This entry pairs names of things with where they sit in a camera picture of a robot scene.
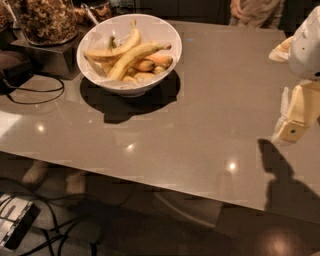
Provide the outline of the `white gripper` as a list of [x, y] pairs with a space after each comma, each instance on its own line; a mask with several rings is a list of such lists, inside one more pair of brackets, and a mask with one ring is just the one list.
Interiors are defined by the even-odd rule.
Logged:
[[[315, 7], [294, 33], [289, 67], [302, 79], [320, 79], [320, 7]], [[291, 94], [285, 88], [276, 125], [276, 137], [297, 142], [320, 117], [320, 83], [302, 81]]]

